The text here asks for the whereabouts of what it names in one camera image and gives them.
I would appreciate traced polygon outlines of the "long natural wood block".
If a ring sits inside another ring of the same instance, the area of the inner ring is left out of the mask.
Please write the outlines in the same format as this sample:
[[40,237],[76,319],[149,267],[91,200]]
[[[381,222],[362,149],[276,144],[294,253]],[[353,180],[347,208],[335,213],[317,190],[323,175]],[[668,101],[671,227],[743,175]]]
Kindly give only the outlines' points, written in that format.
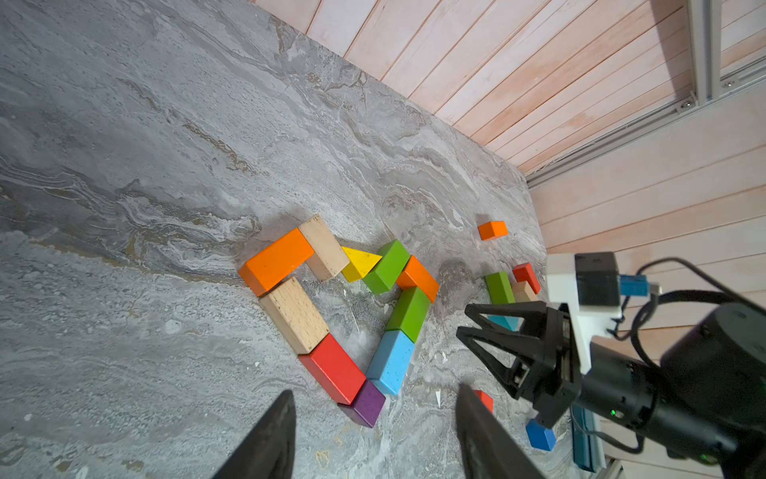
[[306,263],[319,281],[334,279],[349,265],[349,257],[320,215],[314,215],[298,229],[313,249]]

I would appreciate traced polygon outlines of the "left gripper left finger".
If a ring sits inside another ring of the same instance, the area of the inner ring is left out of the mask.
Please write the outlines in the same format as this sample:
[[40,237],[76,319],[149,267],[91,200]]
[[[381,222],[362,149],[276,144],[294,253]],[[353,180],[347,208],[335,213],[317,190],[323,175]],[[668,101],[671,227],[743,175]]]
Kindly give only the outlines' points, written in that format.
[[294,396],[285,389],[213,479],[289,479],[293,473],[295,438]]

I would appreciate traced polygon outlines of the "small natural wood block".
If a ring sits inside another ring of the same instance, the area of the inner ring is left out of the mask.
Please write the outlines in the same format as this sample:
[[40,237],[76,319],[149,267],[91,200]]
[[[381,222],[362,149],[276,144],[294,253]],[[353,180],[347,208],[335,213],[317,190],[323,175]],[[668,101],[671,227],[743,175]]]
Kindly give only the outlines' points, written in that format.
[[259,304],[296,354],[309,354],[329,334],[329,326],[300,282],[290,277]]

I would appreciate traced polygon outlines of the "long orange block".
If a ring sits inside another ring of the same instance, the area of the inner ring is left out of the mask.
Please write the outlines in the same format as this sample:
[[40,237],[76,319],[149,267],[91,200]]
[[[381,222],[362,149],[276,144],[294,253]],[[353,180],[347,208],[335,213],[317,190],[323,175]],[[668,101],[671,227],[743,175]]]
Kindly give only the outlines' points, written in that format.
[[239,275],[257,297],[263,297],[314,254],[305,236],[294,229],[248,259]]

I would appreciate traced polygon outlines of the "purple cube block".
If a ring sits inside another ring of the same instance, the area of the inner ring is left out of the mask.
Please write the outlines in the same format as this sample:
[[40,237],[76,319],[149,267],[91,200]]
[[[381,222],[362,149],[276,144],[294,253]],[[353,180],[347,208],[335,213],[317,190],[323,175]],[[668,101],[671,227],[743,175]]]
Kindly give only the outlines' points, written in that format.
[[356,424],[374,428],[380,416],[386,396],[370,380],[365,381],[350,404],[337,406]]

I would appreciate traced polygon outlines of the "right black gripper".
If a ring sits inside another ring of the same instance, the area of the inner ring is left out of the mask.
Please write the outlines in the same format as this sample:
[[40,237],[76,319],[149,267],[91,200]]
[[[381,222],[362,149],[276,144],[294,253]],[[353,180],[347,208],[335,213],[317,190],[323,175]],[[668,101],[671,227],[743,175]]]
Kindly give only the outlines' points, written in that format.
[[[580,391],[578,351],[571,333],[569,308],[557,309],[542,301],[511,303],[510,305],[479,305],[465,307],[465,315],[476,327],[458,327],[456,337],[484,364],[484,367],[514,399],[532,402],[537,411],[536,421],[552,428],[570,408]],[[521,325],[515,333],[490,321],[493,317],[518,317]],[[540,341],[540,348],[531,354],[520,354],[514,346],[520,337]],[[486,349],[490,345],[508,353],[511,365]]]

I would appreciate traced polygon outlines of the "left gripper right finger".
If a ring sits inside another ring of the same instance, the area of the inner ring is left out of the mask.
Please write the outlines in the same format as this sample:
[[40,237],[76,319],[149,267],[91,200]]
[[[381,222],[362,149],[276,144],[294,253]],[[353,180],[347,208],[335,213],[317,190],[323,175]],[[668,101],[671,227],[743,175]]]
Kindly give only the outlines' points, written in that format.
[[466,383],[457,396],[456,430],[466,478],[544,478]]

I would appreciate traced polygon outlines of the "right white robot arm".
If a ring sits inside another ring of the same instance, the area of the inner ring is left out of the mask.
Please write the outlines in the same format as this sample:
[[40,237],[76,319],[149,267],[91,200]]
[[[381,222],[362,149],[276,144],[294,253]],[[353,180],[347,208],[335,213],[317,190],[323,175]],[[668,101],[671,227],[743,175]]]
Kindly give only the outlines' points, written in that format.
[[[648,301],[626,337],[628,357],[598,344],[617,336],[636,294],[625,289],[616,256],[550,255],[549,300],[467,305],[470,327],[457,337],[514,399],[532,403],[540,425],[553,427],[572,406],[592,411],[669,456],[717,466],[727,478],[765,474],[765,311],[711,279],[708,289],[662,293]],[[708,303],[711,311],[659,361],[640,329],[661,305]]]

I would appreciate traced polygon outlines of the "light blue block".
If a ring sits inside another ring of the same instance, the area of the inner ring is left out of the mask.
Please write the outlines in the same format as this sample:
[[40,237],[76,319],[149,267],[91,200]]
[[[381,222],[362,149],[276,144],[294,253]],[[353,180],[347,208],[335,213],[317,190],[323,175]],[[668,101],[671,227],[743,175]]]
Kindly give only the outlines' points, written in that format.
[[398,395],[406,377],[415,343],[400,329],[386,331],[366,371],[367,378],[384,394]]

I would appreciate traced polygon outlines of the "yellow triangle block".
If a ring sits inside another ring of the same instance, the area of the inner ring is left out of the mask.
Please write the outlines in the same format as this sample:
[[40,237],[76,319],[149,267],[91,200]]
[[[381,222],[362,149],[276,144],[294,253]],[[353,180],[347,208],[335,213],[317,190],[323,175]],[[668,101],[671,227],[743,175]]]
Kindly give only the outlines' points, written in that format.
[[349,259],[349,264],[342,270],[342,274],[349,283],[364,279],[382,259],[381,255],[376,253],[366,253],[350,247],[342,249]]

